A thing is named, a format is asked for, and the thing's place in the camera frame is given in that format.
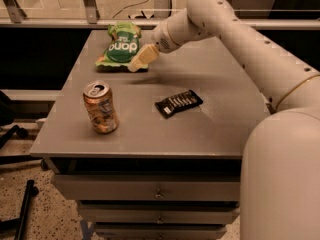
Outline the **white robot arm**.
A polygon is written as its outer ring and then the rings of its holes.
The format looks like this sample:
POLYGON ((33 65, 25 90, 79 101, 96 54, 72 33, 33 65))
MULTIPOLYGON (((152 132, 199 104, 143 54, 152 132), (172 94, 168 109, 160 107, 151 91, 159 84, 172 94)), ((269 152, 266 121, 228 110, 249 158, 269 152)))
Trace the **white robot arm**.
POLYGON ((320 75, 237 18, 226 0, 188 0, 131 60, 136 71, 183 44, 220 39, 275 112, 248 138, 240 182, 241 240, 320 240, 320 75))

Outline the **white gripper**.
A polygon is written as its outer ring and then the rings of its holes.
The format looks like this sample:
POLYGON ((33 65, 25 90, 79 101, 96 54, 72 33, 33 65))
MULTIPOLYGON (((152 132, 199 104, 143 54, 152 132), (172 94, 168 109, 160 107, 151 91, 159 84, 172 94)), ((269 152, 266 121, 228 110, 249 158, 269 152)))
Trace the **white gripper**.
POLYGON ((144 45, 139 52, 131 59, 128 69, 136 72, 144 65, 148 65, 159 57, 159 51, 170 53, 181 47, 179 43, 181 31, 169 23, 157 25, 152 32, 154 44, 144 45))

